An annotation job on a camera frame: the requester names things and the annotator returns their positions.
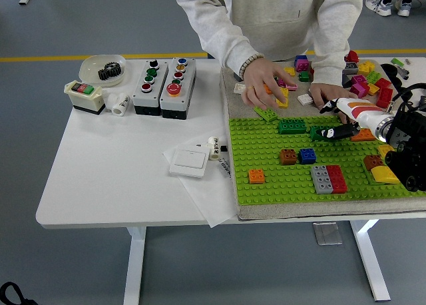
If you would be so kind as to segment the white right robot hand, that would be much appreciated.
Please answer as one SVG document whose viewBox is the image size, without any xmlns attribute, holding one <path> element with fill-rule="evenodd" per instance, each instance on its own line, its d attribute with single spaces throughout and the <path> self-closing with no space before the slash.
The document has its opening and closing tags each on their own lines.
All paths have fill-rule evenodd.
<svg viewBox="0 0 426 305">
<path fill-rule="evenodd" d="M 353 123 L 316 132 L 317 135 L 329 140 L 349 138 L 358 135 L 361 129 L 369 129 L 375 138 L 385 142 L 387 134 L 385 130 L 393 121 L 392 115 L 364 99 L 332 99 L 324 105 L 320 113 L 330 111 L 342 112 L 350 120 L 353 120 Z"/>
</svg>

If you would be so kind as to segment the person's left hand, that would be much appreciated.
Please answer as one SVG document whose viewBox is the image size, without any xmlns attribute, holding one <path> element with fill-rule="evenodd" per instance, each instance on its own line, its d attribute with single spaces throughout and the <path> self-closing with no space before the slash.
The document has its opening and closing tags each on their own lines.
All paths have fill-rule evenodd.
<svg viewBox="0 0 426 305">
<path fill-rule="evenodd" d="M 314 100 L 314 104 L 319 110 L 322 110 L 324 105 L 332 99 L 338 99 L 340 97 L 358 98 L 355 93 L 351 93 L 341 86 L 323 83 L 312 83 L 310 85 L 310 93 Z"/>
</svg>

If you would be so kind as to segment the person's right hand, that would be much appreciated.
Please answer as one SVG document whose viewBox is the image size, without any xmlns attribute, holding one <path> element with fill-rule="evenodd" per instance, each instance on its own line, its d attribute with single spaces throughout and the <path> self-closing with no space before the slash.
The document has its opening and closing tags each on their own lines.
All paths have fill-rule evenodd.
<svg viewBox="0 0 426 305">
<path fill-rule="evenodd" d="M 249 107 L 277 109 L 276 99 L 285 103 L 286 97 L 281 92 L 275 78 L 278 77 L 287 85 L 295 85 L 292 77 L 283 68 L 265 58 L 258 58 L 246 65 L 242 72 L 245 91 L 242 100 Z"/>
</svg>

